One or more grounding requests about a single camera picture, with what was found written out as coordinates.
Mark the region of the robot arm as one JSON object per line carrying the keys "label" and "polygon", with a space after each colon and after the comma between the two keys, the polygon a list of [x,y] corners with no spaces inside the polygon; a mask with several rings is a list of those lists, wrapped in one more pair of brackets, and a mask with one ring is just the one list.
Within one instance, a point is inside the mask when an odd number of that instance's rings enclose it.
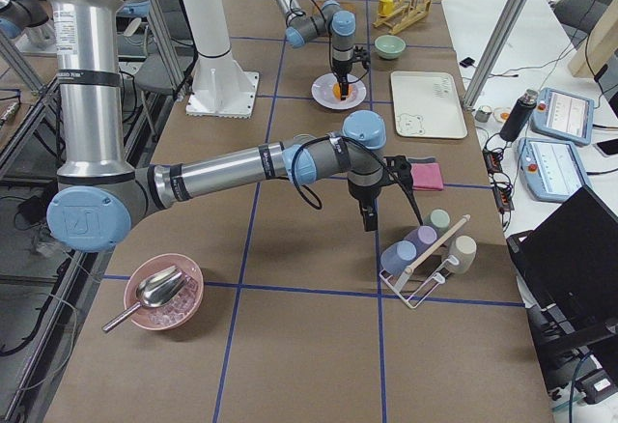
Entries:
{"label": "robot arm", "polygon": [[345,10],[338,2],[326,0],[318,6],[316,14],[306,13],[297,0],[275,0],[286,19],[286,40],[294,48],[304,46],[318,37],[329,38],[330,70],[335,76],[341,100],[351,95],[351,72],[355,64],[364,70],[371,65],[369,52],[354,43],[355,14]]}
{"label": "robot arm", "polygon": [[[52,236],[82,252],[114,248],[153,212],[175,203],[261,181],[288,178],[300,191],[347,173],[365,231],[377,226],[375,201],[389,184],[382,148],[383,118],[351,113],[340,131],[297,139],[188,164],[150,165],[135,170],[123,143],[121,76],[116,17],[133,0],[47,0],[53,11],[66,161],[57,172],[59,191],[46,220]],[[327,0],[308,15],[296,0],[274,0],[286,22],[286,40],[300,47],[329,36],[331,67],[342,96],[356,62],[368,69],[363,48],[354,46],[355,17]],[[221,0],[182,0],[197,52],[188,113],[250,117],[259,74],[234,59]]]}

